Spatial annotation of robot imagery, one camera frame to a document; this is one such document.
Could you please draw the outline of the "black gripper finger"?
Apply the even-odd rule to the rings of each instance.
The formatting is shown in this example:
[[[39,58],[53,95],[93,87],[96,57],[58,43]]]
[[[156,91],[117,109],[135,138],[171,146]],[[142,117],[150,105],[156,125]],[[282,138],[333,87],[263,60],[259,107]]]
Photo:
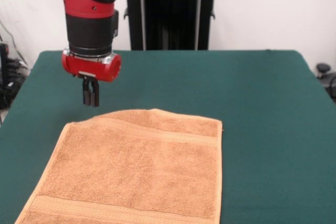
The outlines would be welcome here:
[[[99,107],[99,83],[98,80],[92,79],[91,80],[91,106],[92,107]]]
[[[89,88],[90,80],[87,77],[83,77],[82,91],[83,91],[83,103],[86,106],[91,106],[91,91]]]

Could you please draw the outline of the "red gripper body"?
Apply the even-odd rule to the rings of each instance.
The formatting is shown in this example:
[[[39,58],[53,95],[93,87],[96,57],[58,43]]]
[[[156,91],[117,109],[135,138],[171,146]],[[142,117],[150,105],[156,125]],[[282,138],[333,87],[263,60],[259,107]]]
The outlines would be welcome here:
[[[105,58],[80,58],[62,54],[62,65],[66,72],[75,76],[94,77],[99,81],[112,82],[121,69],[121,57],[111,54]]]

